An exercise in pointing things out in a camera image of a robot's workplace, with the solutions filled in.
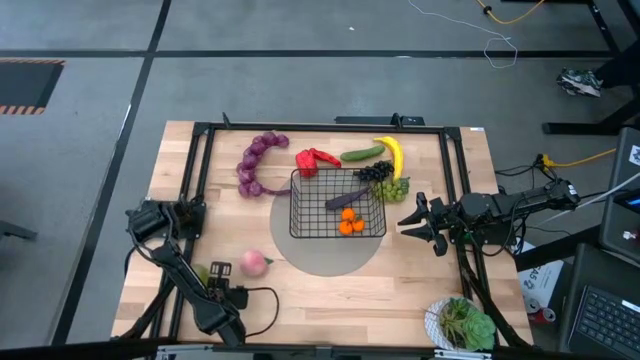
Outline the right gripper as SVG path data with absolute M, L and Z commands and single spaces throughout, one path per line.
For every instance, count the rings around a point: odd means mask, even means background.
M 437 257 L 447 254 L 450 244 L 459 244 L 463 235 L 462 224 L 456 208 L 445 205 L 440 198 L 428 201 L 423 192 L 416 194 L 416 210 L 398 222 L 399 226 L 419 224 L 421 227 L 401 231 L 402 235 L 433 242 L 433 251 Z

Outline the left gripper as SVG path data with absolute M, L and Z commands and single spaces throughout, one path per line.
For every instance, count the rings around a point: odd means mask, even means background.
M 210 273 L 218 275 L 220 265 L 217 262 L 211 263 Z M 221 274 L 230 276 L 232 270 L 231 263 L 223 263 Z M 225 277 L 210 277 L 207 281 L 209 297 L 220 303 L 228 303 L 239 310 L 243 310 L 248 305 L 249 291 L 244 286 L 232 287 L 230 281 Z

